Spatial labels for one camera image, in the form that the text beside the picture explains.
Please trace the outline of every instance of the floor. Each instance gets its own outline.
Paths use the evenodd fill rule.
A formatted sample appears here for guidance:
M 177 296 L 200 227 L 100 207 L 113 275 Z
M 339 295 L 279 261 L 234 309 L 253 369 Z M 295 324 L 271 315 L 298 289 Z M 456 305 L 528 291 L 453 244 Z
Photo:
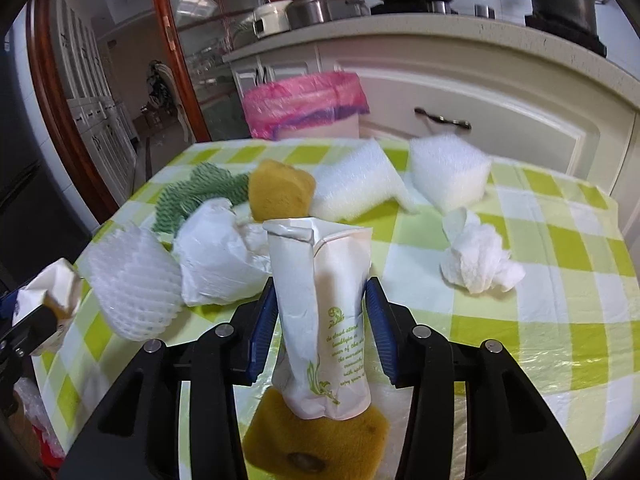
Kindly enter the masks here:
M 184 140 L 184 132 L 178 122 L 163 130 L 140 135 L 134 192 L 190 145 L 191 142 Z

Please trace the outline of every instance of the plastic tablecloth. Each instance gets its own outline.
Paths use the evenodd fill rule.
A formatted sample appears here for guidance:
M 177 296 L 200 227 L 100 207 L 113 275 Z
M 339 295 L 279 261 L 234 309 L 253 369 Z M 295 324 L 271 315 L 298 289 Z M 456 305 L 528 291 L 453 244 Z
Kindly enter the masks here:
M 92 243 L 128 222 L 151 226 L 162 188 L 188 178 L 209 161 L 233 172 L 251 171 L 274 158 L 311 173 L 333 164 L 358 140 L 287 142 L 235 140 L 196 144 L 156 174 L 100 229 Z M 508 293 L 471 296 L 442 279 L 448 246 L 442 216 L 410 185 L 408 146 L 381 141 L 418 203 L 407 214 L 395 202 L 370 210 L 353 224 L 373 228 L 372 274 L 390 301 L 409 307 L 418 323 L 449 340 L 479 345 L 500 340 L 542 393 L 566 431 L 590 478 L 610 460 L 640 413 L 640 292 L 618 229 L 616 203 L 590 184 L 512 160 L 494 159 L 484 199 L 472 207 L 493 224 L 526 277 Z M 53 428 L 69 449 L 91 412 L 140 348 L 114 335 L 91 292 L 83 255 L 76 262 L 87 281 L 82 305 L 56 354 L 34 358 L 38 385 Z M 229 320 L 237 305 L 184 308 L 162 339 L 178 344 Z M 251 388 L 236 387 L 241 433 L 270 384 L 279 328 L 265 372 Z M 366 373 L 373 402 L 390 421 L 390 437 L 377 478 L 393 478 L 402 446 L 410 392 L 383 375 L 370 329 Z M 180 400 L 181 478 L 189 478 L 188 383 Z M 453 469 L 461 478 L 465 452 L 463 390 L 456 389 Z M 253 468 L 250 478 L 270 478 Z

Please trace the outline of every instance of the pink plastic bag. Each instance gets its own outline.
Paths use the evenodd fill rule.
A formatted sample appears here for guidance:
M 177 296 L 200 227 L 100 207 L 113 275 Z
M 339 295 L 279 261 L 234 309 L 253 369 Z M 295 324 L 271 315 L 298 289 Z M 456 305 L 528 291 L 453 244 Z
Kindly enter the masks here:
M 292 77 L 249 90 L 242 100 L 251 136 L 277 139 L 279 130 L 332 124 L 353 114 L 368 114 L 360 78 L 351 72 Z

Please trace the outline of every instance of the white foam piece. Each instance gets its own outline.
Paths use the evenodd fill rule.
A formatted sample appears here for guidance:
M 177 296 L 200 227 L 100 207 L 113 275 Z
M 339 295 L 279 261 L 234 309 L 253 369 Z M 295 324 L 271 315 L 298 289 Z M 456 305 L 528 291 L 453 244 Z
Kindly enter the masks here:
M 310 214 L 329 222 L 351 221 L 391 198 L 408 211 L 415 208 L 396 168 L 372 139 L 316 175 Z
M 181 309 L 180 265 L 150 231 L 116 231 L 91 248 L 88 261 L 100 308 L 119 336 L 156 338 Z
M 409 160 L 415 189 L 443 213 L 482 199 L 491 159 L 457 135 L 411 140 Z

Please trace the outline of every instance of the table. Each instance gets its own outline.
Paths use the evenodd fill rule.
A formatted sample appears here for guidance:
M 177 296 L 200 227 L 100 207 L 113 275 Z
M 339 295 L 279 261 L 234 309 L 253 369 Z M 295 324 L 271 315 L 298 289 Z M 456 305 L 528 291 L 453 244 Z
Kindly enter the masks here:
M 349 153 L 358 140 L 311 139 L 286 142 L 233 140 L 196 144 L 163 168 L 100 229 L 92 243 L 127 222 L 150 227 L 162 188 L 188 178 L 210 161 L 234 172 L 250 171 L 264 158 L 311 173 Z M 404 142 L 381 141 L 410 187 Z M 526 269 L 508 293 L 477 297 L 447 285 L 439 269 L 449 245 L 442 216 L 412 187 L 417 214 L 383 203 L 353 224 L 373 228 L 372 269 L 390 301 L 411 308 L 452 341 L 478 345 L 503 342 L 560 421 L 592 478 L 612 457 L 640 413 L 640 292 L 617 226 L 617 205 L 590 184 L 527 164 L 496 158 L 484 199 L 472 207 L 493 224 Z M 76 262 L 90 282 L 84 253 Z M 64 345 L 56 354 L 34 358 L 38 385 L 62 446 L 68 449 L 110 384 L 140 348 L 114 335 L 100 314 L 89 282 Z M 178 344 L 196 339 L 229 320 L 235 305 L 185 308 L 162 339 Z M 270 384 L 274 343 L 266 371 L 251 388 L 236 388 L 243 434 L 260 394 Z M 394 390 L 383 375 L 370 329 L 366 373 L 372 398 L 391 423 L 390 445 L 377 478 L 392 478 L 402 445 L 410 392 Z M 183 385 L 183 393 L 188 384 Z M 188 396 L 180 401 L 188 413 Z M 180 427 L 180 470 L 188 478 L 188 428 Z M 462 477 L 464 398 L 456 397 L 454 469 Z M 270 478 L 256 470 L 251 478 Z

